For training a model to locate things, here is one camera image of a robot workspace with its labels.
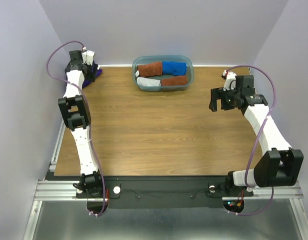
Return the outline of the purple towel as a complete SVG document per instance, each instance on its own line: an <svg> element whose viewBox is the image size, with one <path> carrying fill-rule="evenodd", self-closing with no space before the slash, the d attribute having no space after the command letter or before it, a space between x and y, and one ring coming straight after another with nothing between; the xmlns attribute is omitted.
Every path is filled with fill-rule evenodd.
<svg viewBox="0 0 308 240"><path fill-rule="evenodd" d="M102 74L103 70L98 67L98 64L93 61L92 65L85 64L83 66L83 75L84 81L82 84L82 88L89 86L91 83L95 82L95 80Z"/></svg>

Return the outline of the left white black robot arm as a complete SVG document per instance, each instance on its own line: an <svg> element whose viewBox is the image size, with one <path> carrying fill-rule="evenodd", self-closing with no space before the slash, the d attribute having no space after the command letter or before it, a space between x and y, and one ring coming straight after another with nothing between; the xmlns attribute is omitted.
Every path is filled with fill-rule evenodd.
<svg viewBox="0 0 308 240"><path fill-rule="evenodd" d="M82 89L98 77L98 65L94 61L95 53L83 47L69 52L70 61L65 68L66 90L58 99L58 107L63 122L75 141L80 162L79 182L73 186L78 194L99 198L105 192L100 167L92 147L90 133L91 114Z"/></svg>

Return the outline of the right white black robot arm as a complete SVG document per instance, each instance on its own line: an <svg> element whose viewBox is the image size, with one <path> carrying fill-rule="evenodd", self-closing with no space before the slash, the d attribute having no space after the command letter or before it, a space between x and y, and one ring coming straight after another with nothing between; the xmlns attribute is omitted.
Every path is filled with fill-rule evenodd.
<svg viewBox="0 0 308 240"><path fill-rule="evenodd" d="M289 187L296 184L304 160L301 150L294 149L285 140L274 122L266 98L257 94L253 75L236 75L224 71L223 87L211 89L209 109L217 111L217 101L222 110L239 109L256 135L262 157L254 168L231 171L224 182L224 191L235 195L242 187Z"/></svg>

